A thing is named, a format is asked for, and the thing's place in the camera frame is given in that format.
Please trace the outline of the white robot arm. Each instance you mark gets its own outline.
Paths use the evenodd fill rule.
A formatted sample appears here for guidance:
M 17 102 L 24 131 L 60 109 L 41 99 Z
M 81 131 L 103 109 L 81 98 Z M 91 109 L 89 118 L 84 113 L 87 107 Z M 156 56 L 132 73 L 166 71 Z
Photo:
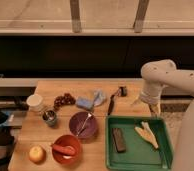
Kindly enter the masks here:
M 194 171 L 194 70 L 178 69 L 170 59 L 151 61 L 141 67 L 143 88 L 132 103 L 147 104 L 154 116 L 181 115 L 168 128 L 173 145 L 171 171 Z

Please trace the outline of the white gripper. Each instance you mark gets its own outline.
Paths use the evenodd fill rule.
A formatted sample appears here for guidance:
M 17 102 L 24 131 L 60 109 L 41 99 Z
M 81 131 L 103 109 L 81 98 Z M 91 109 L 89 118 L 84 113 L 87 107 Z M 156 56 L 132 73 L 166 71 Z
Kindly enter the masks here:
M 143 91 L 140 92 L 139 98 L 135 99 L 134 102 L 131 104 L 131 106 L 135 106 L 140 103 L 140 100 L 144 103 L 149 104 L 149 108 L 151 111 L 151 114 L 155 117 L 159 117 L 161 114 L 161 107 L 159 101 L 160 101 L 161 94 L 147 94 Z

